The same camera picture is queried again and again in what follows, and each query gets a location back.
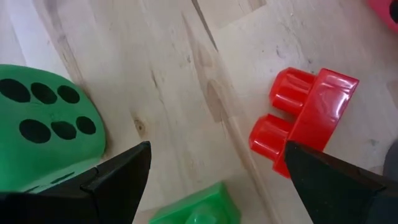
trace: green toy block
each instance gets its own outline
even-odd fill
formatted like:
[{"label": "green toy block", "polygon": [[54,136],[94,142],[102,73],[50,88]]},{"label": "green toy block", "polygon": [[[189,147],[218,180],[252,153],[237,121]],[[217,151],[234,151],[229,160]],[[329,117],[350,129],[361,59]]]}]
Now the green toy block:
[{"label": "green toy block", "polygon": [[100,115],[54,73],[0,65],[0,191],[37,193],[99,163]]},{"label": "green toy block", "polygon": [[241,214],[220,182],[160,209],[150,224],[238,224]]}]

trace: wooden floor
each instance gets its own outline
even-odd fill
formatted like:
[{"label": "wooden floor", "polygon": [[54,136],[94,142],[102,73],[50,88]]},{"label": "wooden floor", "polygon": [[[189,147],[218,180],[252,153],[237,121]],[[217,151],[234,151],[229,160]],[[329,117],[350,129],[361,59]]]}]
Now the wooden floor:
[{"label": "wooden floor", "polygon": [[326,67],[361,80],[326,152],[380,173],[398,136],[398,36],[365,0],[0,0],[0,63],[89,94],[104,159],[150,140],[135,223],[219,180],[243,223],[311,223],[291,181],[248,148],[277,73]]}]

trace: red toy block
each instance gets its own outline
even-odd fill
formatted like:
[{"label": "red toy block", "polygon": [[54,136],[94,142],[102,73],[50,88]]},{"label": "red toy block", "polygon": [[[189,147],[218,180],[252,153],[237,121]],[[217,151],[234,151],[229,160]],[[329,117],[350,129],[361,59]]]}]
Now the red toy block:
[{"label": "red toy block", "polygon": [[273,160],[273,169],[289,178],[284,162],[286,141],[323,151],[358,83],[324,68],[318,76],[295,68],[281,71],[269,98],[274,107],[290,113],[295,121],[271,114],[259,118],[249,137],[250,148]]},{"label": "red toy block", "polygon": [[398,32],[398,1],[368,0],[379,17],[394,31]]}]

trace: red plastic toy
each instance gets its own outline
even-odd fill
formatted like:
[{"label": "red plastic toy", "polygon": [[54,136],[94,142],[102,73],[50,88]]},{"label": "red plastic toy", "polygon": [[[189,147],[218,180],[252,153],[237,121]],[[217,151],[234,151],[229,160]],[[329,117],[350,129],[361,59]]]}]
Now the red plastic toy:
[{"label": "red plastic toy", "polygon": [[268,114],[259,118],[250,148],[274,161],[274,170],[290,177],[284,162],[287,140],[323,151],[359,80],[322,69],[318,76],[295,68],[281,71],[271,88],[272,105],[295,117],[293,123]]},{"label": "red plastic toy", "polygon": [[368,0],[379,17],[394,31],[398,32],[398,1]]}]

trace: black dot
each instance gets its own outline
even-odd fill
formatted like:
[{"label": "black dot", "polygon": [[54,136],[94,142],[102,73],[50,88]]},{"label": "black dot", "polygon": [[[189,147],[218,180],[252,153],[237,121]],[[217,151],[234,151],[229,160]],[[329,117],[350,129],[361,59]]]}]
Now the black dot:
[{"label": "black dot", "polygon": [[398,23],[398,1],[396,0],[390,4],[390,16],[395,23]]},{"label": "black dot", "polygon": [[50,129],[43,123],[26,119],[19,124],[19,132],[27,140],[34,143],[45,143],[51,138]]},{"label": "black dot", "polygon": [[57,100],[56,94],[46,85],[42,83],[33,83],[30,86],[33,95],[45,104],[53,104]]},{"label": "black dot", "polygon": [[11,78],[0,80],[0,93],[19,103],[30,101],[29,90],[22,83]]},{"label": "black dot", "polygon": [[85,134],[94,134],[96,132],[94,122],[85,116],[80,116],[76,119],[76,126]]},{"label": "black dot", "polygon": [[68,103],[78,103],[80,100],[79,93],[77,93],[76,90],[69,86],[60,86],[58,87],[58,95],[61,96],[63,100],[65,100]]},{"label": "black dot", "polygon": [[66,121],[57,121],[51,123],[51,128],[58,137],[64,140],[76,138],[76,129]]}]

